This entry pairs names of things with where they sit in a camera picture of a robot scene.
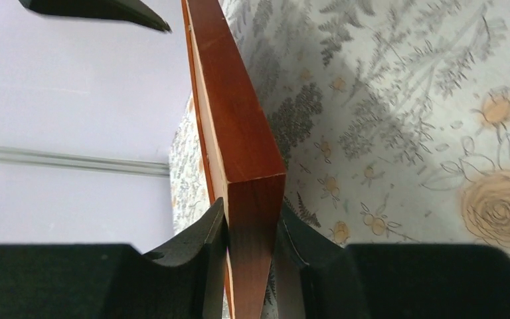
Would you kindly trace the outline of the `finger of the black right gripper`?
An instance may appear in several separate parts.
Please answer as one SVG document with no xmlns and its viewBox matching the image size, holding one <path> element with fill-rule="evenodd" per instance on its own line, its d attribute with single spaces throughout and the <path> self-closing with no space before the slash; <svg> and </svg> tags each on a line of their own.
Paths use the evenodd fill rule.
<svg viewBox="0 0 510 319">
<path fill-rule="evenodd" d="M 19 3 L 40 15 L 126 21 L 162 33 L 172 31 L 165 20 L 140 0 L 20 0 Z"/>
</svg>

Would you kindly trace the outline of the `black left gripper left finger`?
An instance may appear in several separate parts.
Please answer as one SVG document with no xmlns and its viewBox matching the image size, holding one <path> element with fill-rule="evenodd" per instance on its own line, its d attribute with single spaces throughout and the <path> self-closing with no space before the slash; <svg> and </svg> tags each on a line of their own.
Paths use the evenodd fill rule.
<svg viewBox="0 0 510 319">
<path fill-rule="evenodd" d="M 0 318 L 220 318 L 227 225 L 217 199 L 149 251 L 0 245 Z"/>
</svg>

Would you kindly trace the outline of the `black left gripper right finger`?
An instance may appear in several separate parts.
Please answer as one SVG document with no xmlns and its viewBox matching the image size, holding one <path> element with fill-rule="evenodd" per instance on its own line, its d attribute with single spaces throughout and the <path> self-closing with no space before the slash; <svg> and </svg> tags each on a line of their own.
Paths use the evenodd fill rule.
<svg viewBox="0 0 510 319">
<path fill-rule="evenodd" d="M 510 318 L 510 258 L 467 244 L 340 247 L 283 206 L 280 318 Z"/>
</svg>

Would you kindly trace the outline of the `orange wooden picture frame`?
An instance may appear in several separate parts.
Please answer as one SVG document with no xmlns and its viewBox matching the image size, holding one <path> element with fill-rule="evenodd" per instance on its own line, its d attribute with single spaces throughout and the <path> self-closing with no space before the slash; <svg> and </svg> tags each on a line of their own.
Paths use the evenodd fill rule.
<svg viewBox="0 0 510 319">
<path fill-rule="evenodd" d="M 233 318 L 262 314 L 286 169 L 218 1 L 182 3 L 209 198 L 228 224 Z"/>
</svg>

